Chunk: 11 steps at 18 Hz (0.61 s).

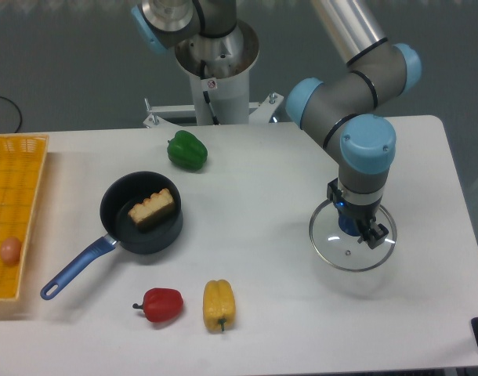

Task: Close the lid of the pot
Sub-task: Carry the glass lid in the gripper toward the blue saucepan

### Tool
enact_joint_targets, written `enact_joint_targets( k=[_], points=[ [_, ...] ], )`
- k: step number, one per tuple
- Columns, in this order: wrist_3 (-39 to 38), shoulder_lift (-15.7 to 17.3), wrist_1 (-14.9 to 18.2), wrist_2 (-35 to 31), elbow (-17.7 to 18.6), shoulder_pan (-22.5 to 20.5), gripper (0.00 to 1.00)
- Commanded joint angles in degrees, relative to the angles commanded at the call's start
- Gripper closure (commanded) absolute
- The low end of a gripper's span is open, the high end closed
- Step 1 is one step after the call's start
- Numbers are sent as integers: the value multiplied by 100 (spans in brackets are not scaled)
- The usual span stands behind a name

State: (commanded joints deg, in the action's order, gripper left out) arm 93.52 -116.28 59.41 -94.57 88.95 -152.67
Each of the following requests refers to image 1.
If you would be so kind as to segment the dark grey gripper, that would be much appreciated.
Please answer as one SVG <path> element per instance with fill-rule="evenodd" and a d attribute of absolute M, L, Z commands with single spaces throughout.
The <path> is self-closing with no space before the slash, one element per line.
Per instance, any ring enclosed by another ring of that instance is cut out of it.
<path fill-rule="evenodd" d="M 377 193 L 354 193 L 334 179 L 328 184 L 327 199 L 338 212 L 338 224 L 343 232 L 359 232 L 360 242 L 367 243 L 370 249 L 384 243 L 386 227 L 376 222 L 382 200 Z"/>

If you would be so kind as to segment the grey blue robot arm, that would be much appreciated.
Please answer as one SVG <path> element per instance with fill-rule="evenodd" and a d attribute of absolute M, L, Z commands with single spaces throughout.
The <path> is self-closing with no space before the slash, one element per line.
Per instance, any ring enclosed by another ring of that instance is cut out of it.
<path fill-rule="evenodd" d="M 313 8 L 348 71 L 330 85 L 302 80 L 289 93 L 285 110 L 338 164 L 327 196 L 340 229 L 376 248 L 389 232 L 376 214 L 395 156 L 396 133 L 375 109 L 413 87 L 422 64 L 409 45 L 389 42 L 365 2 L 315 1 Z M 248 79 L 259 43 L 238 19 L 236 2 L 142 1 L 131 14 L 152 52 L 174 50 L 189 76 L 199 124 L 248 120 L 248 89 L 227 89 L 226 83 Z"/>

